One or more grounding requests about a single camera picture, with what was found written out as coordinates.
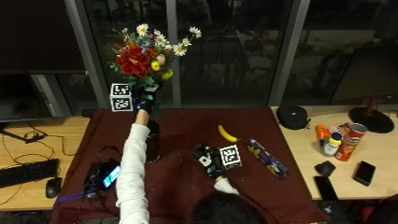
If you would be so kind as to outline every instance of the flower bouquet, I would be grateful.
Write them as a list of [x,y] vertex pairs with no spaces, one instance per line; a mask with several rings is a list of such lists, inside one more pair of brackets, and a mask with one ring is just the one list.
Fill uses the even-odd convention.
[[159,30],[149,33],[148,24],[137,26],[137,33],[128,33],[124,28],[116,31],[124,39],[124,45],[116,45],[116,62],[111,64],[115,72],[123,74],[131,87],[151,87],[173,76],[173,60],[184,56],[193,38],[201,37],[200,29],[191,27],[187,36],[177,45],[169,41]]

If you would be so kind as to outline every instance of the red can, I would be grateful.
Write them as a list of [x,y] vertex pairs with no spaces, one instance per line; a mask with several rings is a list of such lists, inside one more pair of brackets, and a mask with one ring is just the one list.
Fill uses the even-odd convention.
[[356,150],[362,140],[364,134],[369,129],[360,123],[346,123],[344,126],[346,128],[346,133],[334,157],[341,161],[348,161],[350,158],[350,154]]

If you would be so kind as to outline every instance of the dark red tablecloth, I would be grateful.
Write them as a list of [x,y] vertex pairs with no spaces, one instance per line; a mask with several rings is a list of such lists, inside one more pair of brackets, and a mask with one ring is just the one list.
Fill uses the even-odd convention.
[[[79,154],[67,173],[60,197],[84,191],[87,172],[92,162],[108,158],[119,160],[119,153],[99,151],[116,146],[123,151],[124,140],[133,122],[133,114],[99,110],[92,118]],[[237,143],[242,166],[228,170],[228,177],[241,194],[261,205],[273,223],[310,223],[328,217],[312,201],[292,151],[269,108],[250,109],[164,109],[161,125],[161,159],[145,165],[145,192],[149,201],[151,223],[180,224],[189,216],[196,202],[214,190],[214,181],[192,157],[195,146],[208,143],[214,147],[233,145],[218,134],[217,125],[240,137]],[[246,140],[253,137],[288,167],[285,179],[277,179],[250,154]],[[100,199],[72,200],[53,208],[52,223],[69,224],[77,219],[112,217],[116,191],[103,192]]]

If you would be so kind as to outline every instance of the banana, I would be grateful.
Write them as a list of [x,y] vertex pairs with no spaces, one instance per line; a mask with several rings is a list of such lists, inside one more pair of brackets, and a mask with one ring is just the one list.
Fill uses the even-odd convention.
[[217,126],[218,128],[218,132],[221,134],[221,136],[230,142],[237,142],[240,139],[234,136],[232,136],[230,134],[226,133],[224,127],[221,125]]

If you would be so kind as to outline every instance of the black glove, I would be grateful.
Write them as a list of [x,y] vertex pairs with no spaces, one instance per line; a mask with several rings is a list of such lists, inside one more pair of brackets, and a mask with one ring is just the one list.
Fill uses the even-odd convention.
[[153,84],[148,87],[140,87],[137,91],[132,92],[135,110],[144,110],[148,114],[152,113],[153,104],[161,90],[163,84]]
[[193,157],[199,160],[203,165],[204,172],[213,178],[217,179],[224,175],[222,160],[216,147],[209,147],[205,144],[196,146],[196,152]]

